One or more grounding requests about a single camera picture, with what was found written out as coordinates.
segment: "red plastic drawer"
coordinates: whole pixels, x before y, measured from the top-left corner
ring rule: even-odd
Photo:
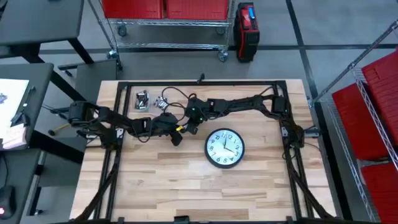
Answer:
[[[398,144],[398,52],[362,68],[370,92],[394,144]]]
[[[163,0],[102,0],[104,14],[115,19],[162,19]]]
[[[166,0],[169,19],[226,20],[228,0]]]
[[[332,94],[348,139],[358,159],[374,160],[388,155],[356,84]]]
[[[398,171],[389,164],[361,169],[374,206],[383,223],[398,223]]]

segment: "gray desk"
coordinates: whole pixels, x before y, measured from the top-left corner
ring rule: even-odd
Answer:
[[[0,20],[1,57],[23,57],[29,63],[44,63],[40,45],[67,40],[87,64],[94,63],[78,40],[84,0],[9,0]],[[85,100],[59,74],[50,81],[73,100]]]
[[[25,114],[30,118],[30,126],[27,128],[26,139],[29,145],[21,146],[16,151],[4,151],[8,166],[8,185],[16,188],[17,210],[14,216],[8,220],[1,220],[1,223],[19,223],[27,200],[29,187],[34,174],[37,172],[40,151],[47,151],[56,156],[73,162],[81,163],[83,153],[54,140],[38,131],[35,131],[37,117],[40,113],[45,92],[53,72],[53,65],[50,63],[22,64],[22,65],[0,65],[0,78],[12,78],[29,80],[28,88],[35,86],[35,93],[31,95]],[[0,162],[0,181],[4,180],[4,164]]]

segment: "wire shelving unit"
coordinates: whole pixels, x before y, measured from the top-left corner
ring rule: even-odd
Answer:
[[[90,6],[100,24],[110,46],[114,49],[114,54],[118,54],[119,48],[172,48],[172,49],[213,49],[218,50],[217,57],[225,62],[229,56],[228,47],[231,38],[232,26],[234,21],[235,0],[228,1],[228,16],[226,20],[176,20],[176,19],[108,19],[103,15],[101,0],[88,0]],[[214,27],[215,32],[223,35],[222,44],[182,44],[174,42],[151,42],[138,43],[134,38],[125,38],[129,26],[189,26],[189,27]]]
[[[351,145],[349,144],[343,123],[341,121],[341,118],[339,116],[339,113],[336,109],[336,105],[331,97],[330,90],[337,84],[339,81],[345,77],[348,73],[350,73],[354,80],[356,85],[358,86],[361,95],[363,97],[363,100],[369,110],[369,113],[371,114],[371,117],[374,121],[375,126],[377,127],[377,130],[379,131],[380,137],[388,150],[389,153],[389,160],[391,160],[392,163],[394,163],[397,171],[398,171],[398,156],[397,153],[395,152],[394,148],[392,147],[392,141],[387,135],[386,128],[384,125],[381,123],[381,119],[379,115],[376,113],[375,106],[373,105],[373,102],[370,100],[371,98],[369,97],[369,93],[365,89],[365,85],[367,84],[366,79],[362,73],[362,70],[360,67],[358,67],[358,63],[362,61],[365,56],[367,56],[373,49],[375,49],[388,35],[391,33],[394,33],[395,36],[397,37],[398,41],[398,33],[397,33],[397,28],[398,28],[398,20],[394,21],[389,28],[379,37],[375,42],[373,42],[357,59],[355,59],[353,62],[351,62],[346,69],[344,69],[335,80],[333,80],[325,89],[321,91],[321,93],[312,100],[310,103],[310,106],[313,106],[316,102],[320,102],[323,106],[326,106],[328,109],[328,112],[331,116],[333,126],[335,128],[335,131],[338,135],[338,138],[340,140],[341,146],[344,150],[349,168],[351,170],[351,173],[353,175],[353,178],[355,180],[356,186],[358,188],[358,192],[362,198],[362,201],[364,203],[364,206],[366,208],[367,214],[369,216],[369,219],[372,222],[379,222],[379,216],[377,215],[377,211],[369,197],[369,192],[366,188],[366,184],[361,181],[361,173],[359,167],[356,165],[357,163],[356,158],[354,158],[353,153],[352,153],[352,148]]]

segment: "wooden tabletop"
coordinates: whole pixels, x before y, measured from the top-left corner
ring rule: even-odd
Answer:
[[[295,122],[303,128],[312,126],[302,81],[286,82]],[[98,96],[100,106],[113,108],[117,85],[117,81],[102,82]],[[165,87],[132,87],[129,118],[160,115],[161,110],[155,107],[151,107],[148,113],[138,113],[134,109],[134,102],[138,91],[148,90],[151,97],[155,98],[160,96]],[[196,93],[202,100],[233,100],[259,94],[266,86],[178,88],[187,95]],[[175,90],[167,90],[165,97],[169,102],[187,104],[187,99]],[[123,98],[122,94],[120,111],[123,109]],[[169,112],[178,118],[183,115],[181,108],[170,108]],[[277,121],[266,118],[258,111],[242,111],[205,122],[198,128],[196,135],[183,134],[183,141],[178,147],[172,145],[170,137],[153,137],[143,144],[125,134],[113,220],[125,217],[126,221],[131,222],[172,221],[176,215],[189,215],[192,221],[281,221],[286,216],[295,216]],[[244,140],[244,158],[232,169],[218,169],[205,157],[205,139],[218,128],[233,129]],[[305,141],[318,145],[316,139]],[[319,149],[305,145],[301,153],[310,190],[326,210],[335,215]],[[86,150],[71,218],[79,215],[96,193],[103,158],[104,149]],[[305,215],[300,190],[299,195]],[[103,202],[102,217],[105,207],[106,200]]]

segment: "concrete floor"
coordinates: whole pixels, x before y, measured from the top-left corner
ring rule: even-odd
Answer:
[[[290,20],[287,5],[283,0],[253,0],[256,6],[257,19],[261,30],[261,45],[297,45],[294,28]],[[396,0],[300,0],[294,1],[294,10],[306,45],[336,44],[370,44],[389,24],[398,19],[398,3]],[[146,39],[144,30],[131,34]],[[81,34],[82,44],[92,52],[93,59],[105,58],[109,45],[91,11],[85,4]],[[398,43],[395,35],[390,35],[384,43]],[[42,45],[40,56],[46,61],[57,65],[81,62],[71,51],[67,42],[56,42]],[[327,86],[351,61],[363,50],[307,50],[308,59],[317,90]],[[366,65],[377,58],[392,52],[393,49],[374,50],[362,62]],[[207,79],[212,78],[301,78],[309,95],[309,85],[298,50],[260,50],[255,60],[249,64],[239,63],[235,52],[225,63],[216,58],[216,52],[157,52],[157,53],[122,53],[121,60],[124,71],[120,74],[123,80],[159,80],[159,79],[197,79],[201,73]],[[4,63],[26,63],[22,58],[7,58]],[[74,85],[74,79],[63,76]],[[353,82],[351,77],[340,81],[336,89]],[[45,104],[53,107],[68,106],[71,100],[60,90],[50,84],[45,97]],[[367,220],[368,216],[356,189],[355,182],[349,172],[343,151],[338,146],[338,138],[333,131],[330,118],[326,117],[331,131],[333,145],[339,169],[344,180],[346,193],[349,196],[351,212],[355,220]],[[48,111],[42,110],[37,129],[46,133],[65,122]],[[62,137],[73,137],[72,129],[63,130]],[[78,177],[78,168],[70,172],[71,177]],[[27,217],[22,223],[50,223],[68,220],[76,187],[76,178],[62,183],[57,187],[43,189],[38,208],[45,210],[39,217]]]

